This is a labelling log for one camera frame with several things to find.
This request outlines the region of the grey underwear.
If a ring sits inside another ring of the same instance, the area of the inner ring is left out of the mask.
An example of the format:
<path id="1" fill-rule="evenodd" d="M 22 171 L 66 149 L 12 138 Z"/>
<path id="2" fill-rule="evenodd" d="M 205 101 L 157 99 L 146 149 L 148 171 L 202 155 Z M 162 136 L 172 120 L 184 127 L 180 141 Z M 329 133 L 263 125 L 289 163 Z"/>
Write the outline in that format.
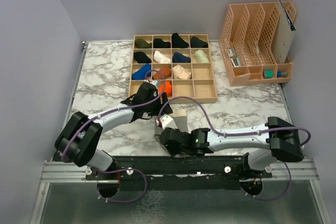
<path id="1" fill-rule="evenodd" d="M 187 126 L 187 111 L 185 109 L 173 110 L 170 114 L 163 114 L 161 117 L 170 116 L 171 119 L 168 120 L 164 125 L 170 126 L 172 125 L 174 129 L 178 129 L 181 132 L 188 133 Z M 159 145 L 164 149 L 166 153 L 169 153 L 171 156 L 179 156 L 181 155 L 181 149 L 179 148 L 179 144 L 173 142 L 172 144 L 162 144 L 160 141 L 160 136 L 163 132 L 163 128 L 161 126 L 155 125 L 154 130 L 154 138 L 159 143 Z"/>

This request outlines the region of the beige boxer underwear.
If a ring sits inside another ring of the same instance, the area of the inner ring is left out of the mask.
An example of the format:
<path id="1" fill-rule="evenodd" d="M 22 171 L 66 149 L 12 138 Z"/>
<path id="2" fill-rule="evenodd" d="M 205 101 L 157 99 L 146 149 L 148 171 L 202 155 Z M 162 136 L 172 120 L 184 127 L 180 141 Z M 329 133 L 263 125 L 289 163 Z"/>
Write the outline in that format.
<path id="1" fill-rule="evenodd" d="M 179 80 L 188 80 L 191 78 L 191 72 L 186 70 L 181 65 L 176 65 L 172 68 L 173 72 L 173 79 L 179 79 Z"/>

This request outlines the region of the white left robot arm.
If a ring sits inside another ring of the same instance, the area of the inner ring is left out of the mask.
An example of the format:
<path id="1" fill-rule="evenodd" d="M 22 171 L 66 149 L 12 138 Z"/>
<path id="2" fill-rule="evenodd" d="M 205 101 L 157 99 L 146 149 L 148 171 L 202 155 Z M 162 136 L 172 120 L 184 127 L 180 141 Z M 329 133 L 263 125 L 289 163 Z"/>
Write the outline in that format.
<path id="1" fill-rule="evenodd" d="M 112 156 L 97 149 L 101 135 L 120 125 L 142 119 L 144 114 L 158 116 L 169 96 L 166 82 L 145 81 L 135 94 L 112 109 L 92 115 L 76 112 L 56 139 L 55 149 L 61 153 L 63 162 L 72 162 L 78 167 L 93 167 L 102 178 L 110 179 L 115 175 L 116 166 Z"/>

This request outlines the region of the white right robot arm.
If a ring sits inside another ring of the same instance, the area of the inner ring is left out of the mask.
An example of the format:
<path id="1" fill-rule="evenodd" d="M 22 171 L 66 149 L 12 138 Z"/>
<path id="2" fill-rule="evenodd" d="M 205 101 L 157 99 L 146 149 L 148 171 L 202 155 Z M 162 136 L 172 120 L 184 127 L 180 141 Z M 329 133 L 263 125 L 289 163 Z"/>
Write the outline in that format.
<path id="1" fill-rule="evenodd" d="M 161 130 L 159 143 L 171 156 L 204 156 L 227 149 L 254 148 L 241 164 L 246 177 L 254 177 L 275 161 L 297 163 L 303 160 L 300 128 L 275 116 L 264 124 L 240 129 L 198 128 L 183 132 L 174 119 L 164 115 L 156 121 Z"/>

